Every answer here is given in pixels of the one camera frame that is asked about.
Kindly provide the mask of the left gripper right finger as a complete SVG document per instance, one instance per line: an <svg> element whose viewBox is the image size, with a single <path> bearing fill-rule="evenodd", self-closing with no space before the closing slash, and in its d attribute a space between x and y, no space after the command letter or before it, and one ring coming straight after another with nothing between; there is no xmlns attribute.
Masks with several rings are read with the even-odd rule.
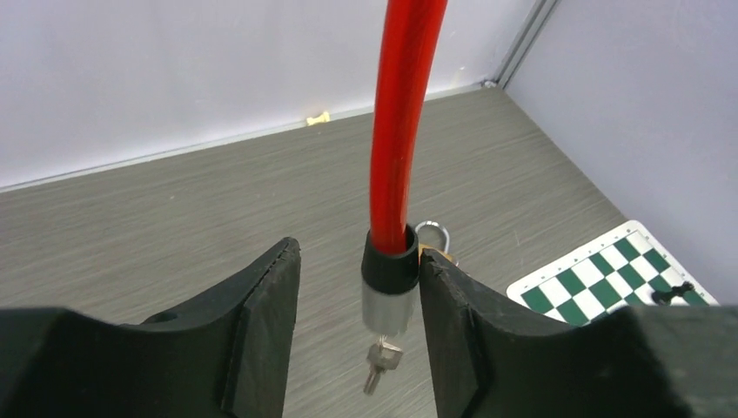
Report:
<svg viewBox="0 0 738 418"><path fill-rule="evenodd" d="M735 307L536 313L433 250L419 290L441 417L734 417Z"/></svg>

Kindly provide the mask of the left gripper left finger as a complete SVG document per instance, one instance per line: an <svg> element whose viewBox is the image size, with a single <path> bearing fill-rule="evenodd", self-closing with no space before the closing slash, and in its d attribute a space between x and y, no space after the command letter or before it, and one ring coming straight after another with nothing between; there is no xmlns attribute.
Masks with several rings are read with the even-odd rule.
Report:
<svg viewBox="0 0 738 418"><path fill-rule="evenodd" d="M296 322L299 243L144 322L64 307L1 312L4 417L280 417Z"/></svg>

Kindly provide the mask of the large brass padlock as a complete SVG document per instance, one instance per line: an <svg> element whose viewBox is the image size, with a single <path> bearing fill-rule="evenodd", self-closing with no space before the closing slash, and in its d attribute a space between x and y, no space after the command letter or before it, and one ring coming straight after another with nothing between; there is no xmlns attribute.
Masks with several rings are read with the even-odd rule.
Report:
<svg viewBox="0 0 738 418"><path fill-rule="evenodd" d="M451 255L451 234L438 221L426 219L420 221L414 231L419 238L419 251L434 250L445 257L454 266L459 265L456 257Z"/></svg>

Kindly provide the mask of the red cable lock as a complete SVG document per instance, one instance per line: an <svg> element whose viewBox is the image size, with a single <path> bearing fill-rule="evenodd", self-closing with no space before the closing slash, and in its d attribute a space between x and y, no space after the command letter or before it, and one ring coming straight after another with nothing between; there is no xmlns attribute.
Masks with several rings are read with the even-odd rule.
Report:
<svg viewBox="0 0 738 418"><path fill-rule="evenodd" d="M363 391L398 367L402 335L413 316L420 244L407 223L411 170L445 1L390 1L379 54L369 178L370 229L361 261L362 317L378 339L368 349Z"/></svg>

